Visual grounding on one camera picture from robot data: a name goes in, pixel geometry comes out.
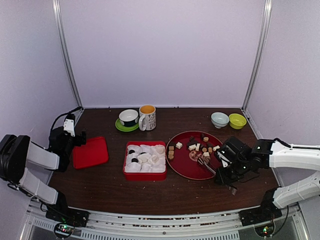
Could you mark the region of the metal tongs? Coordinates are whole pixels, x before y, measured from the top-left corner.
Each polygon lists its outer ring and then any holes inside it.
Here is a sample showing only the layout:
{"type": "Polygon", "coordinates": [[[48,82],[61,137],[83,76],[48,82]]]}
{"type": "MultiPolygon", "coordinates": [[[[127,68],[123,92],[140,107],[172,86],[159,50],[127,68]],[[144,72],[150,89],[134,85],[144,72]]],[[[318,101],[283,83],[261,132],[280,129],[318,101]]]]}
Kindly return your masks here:
{"type": "MultiPolygon", "coordinates": [[[[216,177],[216,175],[217,175],[216,171],[210,167],[210,162],[206,158],[199,157],[197,159],[197,163],[199,165],[203,166],[204,168],[206,168],[210,173],[212,173],[213,177],[216,177]]],[[[233,186],[232,184],[224,184],[224,183],[222,183],[222,184],[227,186],[227,188],[230,190],[230,192],[233,196],[236,195],[238,189],[235,186],[233,186]]]]}

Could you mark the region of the white heart chocolate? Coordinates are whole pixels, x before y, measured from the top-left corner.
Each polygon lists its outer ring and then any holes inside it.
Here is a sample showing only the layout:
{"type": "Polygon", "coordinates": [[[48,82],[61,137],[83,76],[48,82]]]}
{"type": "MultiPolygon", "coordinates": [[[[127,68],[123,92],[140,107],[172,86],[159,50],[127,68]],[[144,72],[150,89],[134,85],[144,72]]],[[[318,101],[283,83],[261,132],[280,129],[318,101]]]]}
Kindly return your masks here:
{"type": "Polygon", "coordinates": [[[159,161],[159,157],[154,154],[154,155],[151,156],[150,161],[151,161],[153,164],[156,164],[156,163],[159,161]]]}

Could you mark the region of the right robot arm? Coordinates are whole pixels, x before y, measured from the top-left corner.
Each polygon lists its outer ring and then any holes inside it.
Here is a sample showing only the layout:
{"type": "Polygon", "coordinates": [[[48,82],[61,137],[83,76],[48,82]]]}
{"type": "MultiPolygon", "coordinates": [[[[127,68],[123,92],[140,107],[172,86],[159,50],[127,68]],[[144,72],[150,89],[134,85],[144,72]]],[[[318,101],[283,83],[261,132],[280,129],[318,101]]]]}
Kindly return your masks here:
{"type": "Polygon", "coordinates": [[[285,187],[265,192],[256,210],[259,220],[268,220],[277,210],[320,193],[320,148],[314,145],[286,143],[279,138],[259,139],[253,147],[232,136],[218,148],[215,157],[222,166],[216,170],[214,182],[231,187],[248,172],[259,169],[296,168],[314,170],[311,176],[285,187]]]}

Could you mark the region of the red box lid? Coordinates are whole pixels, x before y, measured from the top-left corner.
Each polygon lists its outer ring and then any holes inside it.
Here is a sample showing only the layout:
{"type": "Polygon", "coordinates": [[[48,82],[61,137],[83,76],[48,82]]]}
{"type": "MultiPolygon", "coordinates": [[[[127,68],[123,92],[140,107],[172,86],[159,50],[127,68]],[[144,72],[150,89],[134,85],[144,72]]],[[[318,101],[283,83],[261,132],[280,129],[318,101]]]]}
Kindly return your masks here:
{"type": "Polygon", "coordinates": [[[103,136],[89,138],[86,144],[76,146],[72,152],[73,167],[76,170],[102,165],[108,160],[107,142],[103,136]]]}

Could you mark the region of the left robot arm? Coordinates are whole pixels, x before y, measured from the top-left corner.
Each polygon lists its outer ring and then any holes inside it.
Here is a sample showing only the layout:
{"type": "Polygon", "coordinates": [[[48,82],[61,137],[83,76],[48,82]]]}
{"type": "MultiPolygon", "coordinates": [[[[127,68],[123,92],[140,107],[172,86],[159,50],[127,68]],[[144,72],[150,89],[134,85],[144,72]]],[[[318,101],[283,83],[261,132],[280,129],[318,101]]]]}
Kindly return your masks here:
{"type": "Polygon", "coordinates": [[[37,198],[61,222],[72,218],[65,195],[48,186],[45,174],[65,172],[74,147],[85,145],[87,134],[53,129],[48,148],[31,141],[28,135],[6,134],[0,141],[0,177],[14,190],[37,198]]]}

